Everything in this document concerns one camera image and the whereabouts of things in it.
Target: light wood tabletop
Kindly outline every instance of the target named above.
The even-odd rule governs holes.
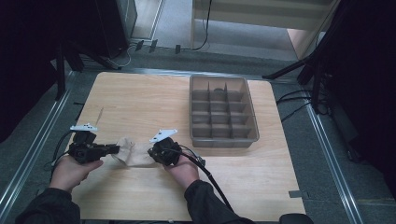
[[[98,144],[124,136],[147,143],[160,129],[177,129],[172,139],[206,160],[239,216],[278,221],[283,214],[305,213],[302,199],[289,194],[299,188],[271,84],[247,83],[260,133],[249,148],[192,147],[190,78],[182,76],[99,74],[78,124],[96,125]],[[105,164],[73,190],[82,219],[191,220],[183,189],[160,164],[137,168],[109,155],[102,160]]]

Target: forearm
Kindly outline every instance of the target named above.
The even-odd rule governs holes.
[[[193,223],[245,223],[231,211],[213,192],[213,187],[202,181],[194,181],[184,193]]]
[[[79,207],[71,199],[64,190],[46,189],[29,203],[15,223],[79,224]]]

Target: hand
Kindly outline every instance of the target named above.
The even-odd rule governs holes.
[[[90,171],[100,167],[102,164],[103,161],[79,164],[73,157],[63,156],[53,172],[49,187],[71,193],[75,186],[87,178]]]
[[[180,155],[176,165],[164,166],[163,168],[184,189],[187,189],[192,182],[199,179],[198,167],[185,156]]]

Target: metal floor strip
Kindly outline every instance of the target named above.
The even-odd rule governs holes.
[[[309,117],[311,118],[312,124],[314,125],[315,131],[318,135],[318,140],[323,149],[324,156],[329,165],[330,171],[332,172],[332,178],[335,182],[335,186],[341,197],[341,201],[346,209],[346,214],[349,218],[350,223],[362,224],[364,223],[361,218],[361,213],[356,204],[355,198],[347,184],[347,181],[341,171],[341,167],[332,150],[332,145],[324,131],[319,115],[317,115],[312,106],[307,107]]]
[[[23,184],[25,183],[27,177],[32,171],[32,168],[35,165],[35,161],[37,160],[41,149],[43,148],[48,136],[50,135],[50,132],[52,131],[56,120],[59,118],[59,115],[64,109],[64,104],[70,95],[70,90],[73,86],[72,84],[74,80],[75,72],[70,72],[68,78],[66,79],[68,90],[64,93],[61,99],[55,102],[52,106],[52,109],[50,110],[46,120],[38,131],[35,140],[29,147],[25,157],[23,158],[20,167],[9,182],[0,201],[0,224],[6,222],[8,213],[11,210],[12,205],[15,203],[19,193],[21,192]]]

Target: person's left hand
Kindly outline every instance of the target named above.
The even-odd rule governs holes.
[[[103,161],[79,164],[73,157],[63,156],[53,172],[49,187],[71,193],[75,186],[87,178],[90,171],[100,167],[102,164]]]

